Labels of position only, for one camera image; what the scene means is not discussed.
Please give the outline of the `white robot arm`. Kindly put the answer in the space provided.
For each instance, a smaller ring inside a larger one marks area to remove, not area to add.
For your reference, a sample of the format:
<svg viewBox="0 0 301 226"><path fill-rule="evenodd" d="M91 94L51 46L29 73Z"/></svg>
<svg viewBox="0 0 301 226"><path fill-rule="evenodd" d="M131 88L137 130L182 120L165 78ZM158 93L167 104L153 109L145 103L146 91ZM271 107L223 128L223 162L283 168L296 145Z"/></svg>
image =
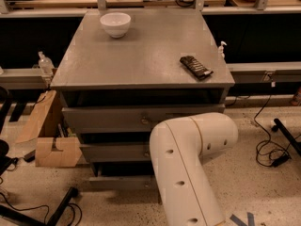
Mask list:
<svg viewBox="0 0 301 226"><path fill-rule="evenodd" d="M238 140L221 113L162 121L150 134L150 158L169 226L223 226L225 216L203 164Z"/></svg>

